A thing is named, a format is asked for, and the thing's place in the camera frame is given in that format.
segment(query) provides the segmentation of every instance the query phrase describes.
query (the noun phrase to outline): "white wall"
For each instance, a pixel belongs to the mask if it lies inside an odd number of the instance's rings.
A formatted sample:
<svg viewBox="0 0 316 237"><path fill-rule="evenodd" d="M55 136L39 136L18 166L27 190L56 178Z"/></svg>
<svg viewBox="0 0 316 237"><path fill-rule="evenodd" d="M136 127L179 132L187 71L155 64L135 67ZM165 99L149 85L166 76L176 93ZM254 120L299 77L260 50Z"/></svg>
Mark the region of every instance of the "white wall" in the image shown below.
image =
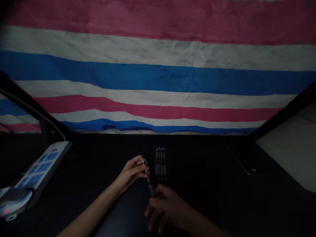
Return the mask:
<svg viewBox="0 0 316 237"><path fill-rule="evenodd" d="M257 144L304 188L316 193L316 102L261 137Z"/></svg>

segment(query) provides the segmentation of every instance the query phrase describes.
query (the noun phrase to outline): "black desk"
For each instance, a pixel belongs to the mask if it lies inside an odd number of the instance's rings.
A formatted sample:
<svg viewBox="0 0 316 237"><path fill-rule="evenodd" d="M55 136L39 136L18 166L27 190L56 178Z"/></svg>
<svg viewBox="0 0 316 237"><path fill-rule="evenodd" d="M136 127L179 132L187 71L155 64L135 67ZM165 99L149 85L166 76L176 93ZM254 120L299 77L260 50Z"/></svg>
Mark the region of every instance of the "black desk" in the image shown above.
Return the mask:
<svg viewBox="0 0 316 237"><path fill-rule="evenodd" d="M270 158L267 175L248 176L223 139L77 135L69 153L75 157L65 157L38 202L1 230L7 236L56 236L115 180L129 159L142 154L153 175L159 146L166 148L168 186L232 236L299 236L307 230L314 196ZM149 198L145 179L139 179L115 203L96 236L156 236L157 230L148 233L149 219L144 217ZM168 226L164 235L177 231Z"/></svg>

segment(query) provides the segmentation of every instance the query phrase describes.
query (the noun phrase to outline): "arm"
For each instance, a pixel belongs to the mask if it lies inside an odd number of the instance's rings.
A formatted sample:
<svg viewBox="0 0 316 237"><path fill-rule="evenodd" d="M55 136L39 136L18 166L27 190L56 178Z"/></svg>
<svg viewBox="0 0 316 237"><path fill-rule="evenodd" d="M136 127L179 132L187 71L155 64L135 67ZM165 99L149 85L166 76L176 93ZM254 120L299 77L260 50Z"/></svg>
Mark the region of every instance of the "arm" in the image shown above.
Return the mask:
<svg viewBox="0 0 316 237"><path fill-rule="evenodd" d="M149 222L149 231L156 218L163 214L159 223L159 233L161 234L167 221L171 222L180 229L188 231L194 237L216 236L225 237L226 235L205 216L190 207L178 194L171 188L158 185L155 189L155 196L149 200L145 216L147 217L154 209Z"/></svg>
<svg viewBox="0 0 316 237"><path fill-rule="evenodd" d="M149 170L140 155L129 160L117 179L57 237L88 237L116 199L139 177L146 178L145 169Z"/></svg>

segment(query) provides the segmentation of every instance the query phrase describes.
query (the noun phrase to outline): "hand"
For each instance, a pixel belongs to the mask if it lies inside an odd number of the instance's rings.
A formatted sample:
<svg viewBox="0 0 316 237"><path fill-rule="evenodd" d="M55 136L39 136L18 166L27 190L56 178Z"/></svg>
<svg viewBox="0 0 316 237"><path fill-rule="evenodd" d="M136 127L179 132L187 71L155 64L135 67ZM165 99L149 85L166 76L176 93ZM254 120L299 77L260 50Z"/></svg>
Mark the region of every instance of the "hand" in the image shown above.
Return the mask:
<svg viewBox="0 0 316 237"><path fill-rule="evenodd" d="M142 156L138 155L133 159L129 160L122 172L113 182L113 184L118 188L120 193L124 193L139 177L146 178L146 175L143 173L144 170L147 170L149 174L149 167L143 165Z"/></svg>
<svg viewBox="0 0 316 237"><path fill-rule="evenodd" d="M189 206L182 198L176 194L171 188L159 184L155 189L155 196L161 193L158 197L152 197L149 200L145 216L147 217L151 210L154 212L151 216L148 230L151 231L156 218L163 214L159 223L159 234L162 233L167 221L180 229L188 231L191 224L190 218L195 214L195 210Z"/></svg>

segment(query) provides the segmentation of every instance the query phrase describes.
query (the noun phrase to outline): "pink stripe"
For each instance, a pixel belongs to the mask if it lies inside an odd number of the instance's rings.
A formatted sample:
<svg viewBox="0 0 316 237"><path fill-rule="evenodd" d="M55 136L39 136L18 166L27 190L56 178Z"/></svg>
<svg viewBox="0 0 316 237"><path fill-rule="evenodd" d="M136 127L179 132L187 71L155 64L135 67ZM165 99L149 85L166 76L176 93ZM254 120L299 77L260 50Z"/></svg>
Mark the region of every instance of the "pink stripe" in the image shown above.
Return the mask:
<svg viewBox="0 0 316 237"><path fill-rule="evenodd" d="M253 45L316 44L314 0L26 0L7 24L78 33Z"/></svg>
<svg viewBox="0 0 316 237"><path fill-rule="evenodd" d="M124 111L134 116L152 119L197 119L211 122L253 122L270 119L282 108L261 109L208 109L195 107L131 105L114 102L104 97L68 95L35 98L49 113L69 113L96 109L105 112Z"/></svg>
<svg viewBox="0 0 316 237"><path fill-rule="evenodd" d="M28 123L18 123L18 124L4 124L6 127L14 132L40 132L40 124L28 124ZM0 125L0 131L8 131L7 128Z"/></svg>

